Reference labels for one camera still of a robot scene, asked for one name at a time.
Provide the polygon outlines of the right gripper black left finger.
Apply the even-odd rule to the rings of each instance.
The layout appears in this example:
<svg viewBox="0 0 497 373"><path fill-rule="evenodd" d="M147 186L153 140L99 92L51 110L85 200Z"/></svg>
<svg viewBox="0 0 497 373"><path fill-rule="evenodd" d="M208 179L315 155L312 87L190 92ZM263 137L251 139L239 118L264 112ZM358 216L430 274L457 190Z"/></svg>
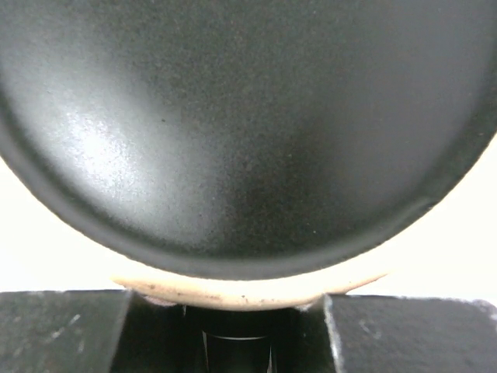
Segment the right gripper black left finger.
<svg viewBox="0 0 497 373"><path fill-rule="evenodd" d="M132 294L123 290L1 294L3 372L108 372Z"/></svg>

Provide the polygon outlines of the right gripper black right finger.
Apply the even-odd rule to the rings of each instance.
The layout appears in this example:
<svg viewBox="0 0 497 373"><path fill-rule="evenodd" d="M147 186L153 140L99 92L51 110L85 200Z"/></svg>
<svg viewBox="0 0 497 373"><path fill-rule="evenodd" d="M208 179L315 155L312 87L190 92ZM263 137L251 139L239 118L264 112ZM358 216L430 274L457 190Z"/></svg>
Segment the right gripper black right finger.
<svg viewBox="0 0 497 373"><path fill-rule="evenodd" d="M327 296L338 372L494 372L496 307L482 300Z"/></svg>

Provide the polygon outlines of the black mug with orange print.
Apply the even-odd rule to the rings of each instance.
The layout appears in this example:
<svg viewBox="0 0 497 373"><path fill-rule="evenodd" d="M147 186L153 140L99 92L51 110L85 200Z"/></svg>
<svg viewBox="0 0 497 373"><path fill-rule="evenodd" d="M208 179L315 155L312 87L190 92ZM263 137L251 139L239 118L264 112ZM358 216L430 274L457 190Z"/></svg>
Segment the black mug with orange print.
<svg viewBox="0 0 497 373"><path fill-rule="evenodd" d="M496 131L494 1L3 1L1 154L73 228L177 274L330 267Z"/></svg>

